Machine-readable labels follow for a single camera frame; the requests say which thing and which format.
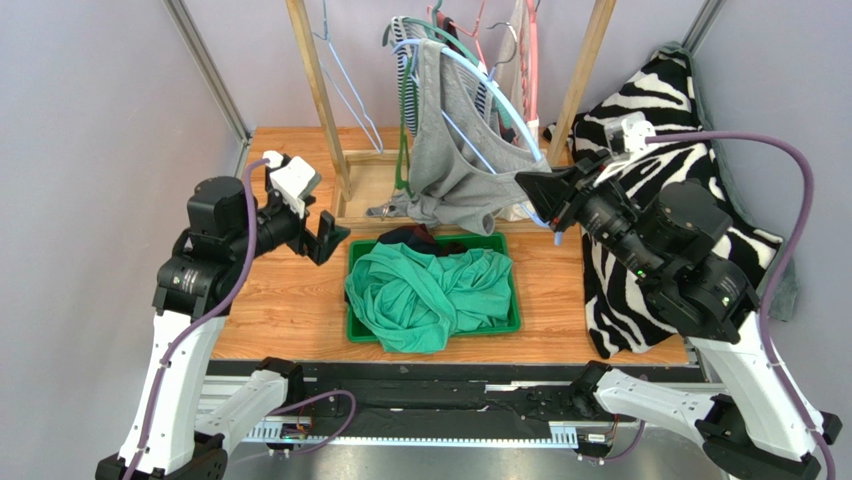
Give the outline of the navy maroon tank top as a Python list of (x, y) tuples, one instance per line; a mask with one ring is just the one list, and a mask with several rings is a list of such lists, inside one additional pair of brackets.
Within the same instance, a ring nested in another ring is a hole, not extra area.
[(401, 226), (387, 231), (378, 237), (377, 242), (403, 244), (415, 252), (436, 257), (447, 257), (468, 251), (468, 248), (459, 242), (440, 244), (424, 224)]

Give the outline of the grey tank top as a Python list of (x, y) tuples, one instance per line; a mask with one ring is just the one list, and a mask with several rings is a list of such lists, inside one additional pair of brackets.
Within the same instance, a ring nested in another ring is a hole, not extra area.
[(505, 141), (478, 112), (461, 72), (465, 58), (433, 40), (415, 46), (418, 130), (409, 150), (408, 186), (365, 214), (488, 236), (502, 210), (527, 200), (516, 174), (550, 166), (538, 147)]

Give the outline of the green velvet hanger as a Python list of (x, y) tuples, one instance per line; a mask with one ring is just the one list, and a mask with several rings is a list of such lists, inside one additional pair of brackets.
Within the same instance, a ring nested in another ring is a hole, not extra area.
[(408, 173), (410, 172), (410, 153), (408, 145), (408, 134), (411, 126), (414, 131), (418, 127), (418, 92), (416, 82), (412, 77), (413, 61), (409, 56), (403, 54), (402, 80), (400, 81), (399, 105), (400, 105), (400, 125), (399, 125), (399, 144), (395, 164), (395, 179), (394, 187), (396, 190), (404, 192), (409, 198), (414, 196), (411, 190)]

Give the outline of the light blue plastic hanger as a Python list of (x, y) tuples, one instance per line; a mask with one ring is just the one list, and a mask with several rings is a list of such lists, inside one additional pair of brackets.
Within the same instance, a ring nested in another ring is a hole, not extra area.
[[(412, 77), (414, 81), (416, 70), (415, 60), (417, 57), (417, 49), (415, 44), (420, 40), (422, 39), (403, 40), (397, 43), (393, 48), (394, 54), (398, 55), (400, 59), (401, 56), (405, 54), (409, 56), (410, 59), (413, 61)], [(516, 146), (530, 146), (539, 148), (539, 143), (535, 143), (532, 134), (527, 129), (526, 122), (518, 114), (517, 110), (512, 106), (510, 100), (504, 95), (501, 88), (494, 81), (493, 77), (485, 73), (482, 68), (474, 66), (473, 63), (469, 61), (464, 55), (460, 53), (457, 54), (465, 58), (466, 60), (461, 71), (464, 77), (464, 83), (466, 85), (467, 91), (472, 96), (476, 109), (483, 116), (483, 118), (505, 141), (510, 142)], [(408, 142), (409, 150), (413, 144), (416, 133), (417, 131), (414, 131), (413, 126), (411, 126), (411, 130), (409, 133), (411, 139)], [(394, 192), (391, 197), (400, 192), (400, 190), (396, 190), (394, 188)], [(496, 222), (500, 215), (503, 213), (508, 213), (510, 211), (521, 213), (522, 216), (531, 221), (533, 226), (536, 228), (546, 227), (545, 222), (538, 217), (531, 202), (527, 199), (526, 202), (522, 204), (515, 205), (513, 207), (509, 207), (502, 210), (496, 217), (495, 229)]]

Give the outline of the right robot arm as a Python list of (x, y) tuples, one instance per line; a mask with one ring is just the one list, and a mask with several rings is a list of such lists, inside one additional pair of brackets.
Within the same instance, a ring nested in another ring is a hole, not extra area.
[(580, 225), (637, 277), (650, 311), (711, 363), (724, 386), (691, 394), (589, 362), (570, 385), (575, 400), (633, 417), (697, 444), (738, 479), (833, 478), (826, 457), (842, 424), (808, 406), (778, 377), (773, 345), (761, 337), (757, 293), (732, 261), (715, 254), (731, 217), (699, 182), (662, 188), (645, 208), (603, 175), (602, 159), (515, 179), (555, 232)]

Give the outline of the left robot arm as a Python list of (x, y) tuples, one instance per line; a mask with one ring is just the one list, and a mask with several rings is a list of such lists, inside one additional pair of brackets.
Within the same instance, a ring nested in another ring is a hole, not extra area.
[(221, 405), (198, 415), (212, 350), (252, 262), (280, 246), (325, 263), (348, 230), (323, 212), (306, 221), (319, 176), (268, 171), (259, 205), (248, 181), (200, 182), (187, 203), (188, 227), (157, 274), (154, 340), (143, 395), (118, 452), (99, 479), (220, 479), (236, 446), (276, 408), (300, 404), (302, 367), (268, 357)]

